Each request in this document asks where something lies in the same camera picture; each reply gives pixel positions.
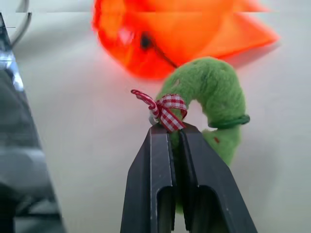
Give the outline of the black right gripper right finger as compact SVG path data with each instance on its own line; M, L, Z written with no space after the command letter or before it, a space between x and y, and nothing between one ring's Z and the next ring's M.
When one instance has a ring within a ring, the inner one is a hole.
M201 132L187 124L179 131L179 142L187 184L183 196L187 230L210 233L221 223L227 233L257 232L229 167Z

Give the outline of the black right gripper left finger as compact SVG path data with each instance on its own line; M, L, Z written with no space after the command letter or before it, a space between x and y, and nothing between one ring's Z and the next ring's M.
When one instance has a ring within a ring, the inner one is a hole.
M169 134L151 127L128 171L120 232L172 232L175 190Z

